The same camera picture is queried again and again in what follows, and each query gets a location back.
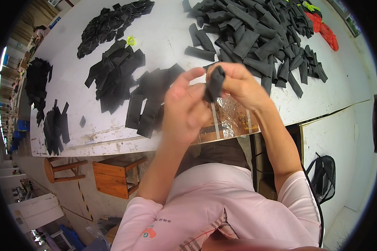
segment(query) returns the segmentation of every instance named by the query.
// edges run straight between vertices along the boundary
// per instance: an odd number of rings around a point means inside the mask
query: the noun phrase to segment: chair
[[[75,163],[69,162],[68,164],[65,164],[65,165],[59,165],[59,166],[53,167],[51,162],[58,159],[61,159],[61,157],[45,158],[45,173],[50,183],[85,178],[85,175],[78,175],[78,172],[80,170],[80,165],[85,165],[86,163],[88,163],[88,161],[84,160],[84,161],[79,161]],[[71,171],[75,174],[75,176],[55,178],[55,172],[64,171],[68,169],[71,169]]]
[[[102,193],[128,199],[138,189],[137,166],[148,160],[147,157],[130,162],[125,160],[125,155],[93,162],[96,189]],[[133,169],[133,183],[127,182],[126,172]]]

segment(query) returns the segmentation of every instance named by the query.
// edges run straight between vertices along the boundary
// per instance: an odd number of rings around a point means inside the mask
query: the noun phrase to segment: printed logo
[[[153,226],[148,226],[142,233],[141,237],[143,237],[146,240],[151,240],[155,238],[156,232],[154,231]]]

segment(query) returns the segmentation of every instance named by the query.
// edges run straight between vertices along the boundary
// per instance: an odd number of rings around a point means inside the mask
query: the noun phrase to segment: concrete floor
[[[252,167],[249,136],[246,138],[239,137],[238,141],[244,150],[248,164]],[[143,177],[154,155],[155,152],[153,151],[128,154],[128,158],[131,160],[136,160],[143,156],[148,157],[147,162],[139,165],[139,178]],[[115,157],[115,155],[73,158],[73,162],[88,160],[88,164],[80,167],[80,174],[84,174],[86,177],[79,180],[50,183],[44,170],[43,161],[45,158],[32,157],[31,155],[29,133],[20,143],[19,150],[13,154],[14,162],[31,178],[34,188],[38,189],[36,192],[37,195],[49,192],[56,194],[65,214],[65,217],[57,220],[58,223],[72,227],[85,245],[90,244],[95,239],[95,237],[86,230],[86,227],[95,228],[96,221],[105,215],[122,217],[128,202],[136,195],[135,192],[130,196],[129,200],[125,200],[101,193],[96,189],[92,162],[112,157]],[[67,164],[67,162],[68,158],[64,158],[53,162],[53,165]],[[71,170],[56,173],[56,177],[73,175]],[[85,203],[89,211],[84,204],[81,193],[84,195]]]

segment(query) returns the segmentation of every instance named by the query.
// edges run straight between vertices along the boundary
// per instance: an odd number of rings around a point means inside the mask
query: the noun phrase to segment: worker
[[[37,26],[34,28],[34,33],[36,34],[36,41],[43,39],[50,32],[50,28],[46,25]]]
[[[208,250],[221,243],[217,240],[230,243],[229,250],[320,249],[319,210],[274,103],[241,64],[216,63],[207,80],[217,65],[226,73],[221,96],[231,95],[257,118],[278,201],[254,191],[237,139],[202,144],[196,158],[186,152],[211,117],[205,85],[188,85],[205,70],[193,68],[165,95],[161,143],[127,205],[111,251]]]

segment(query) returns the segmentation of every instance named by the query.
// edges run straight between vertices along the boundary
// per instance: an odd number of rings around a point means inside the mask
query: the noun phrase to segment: plaid fabric
[[[224,208],[220,218],[185,240],[174,248],[173,251],[200,251],[205,240],[217,229],[229,240],[239,239],[235,230],[227,222],[227,214]]]

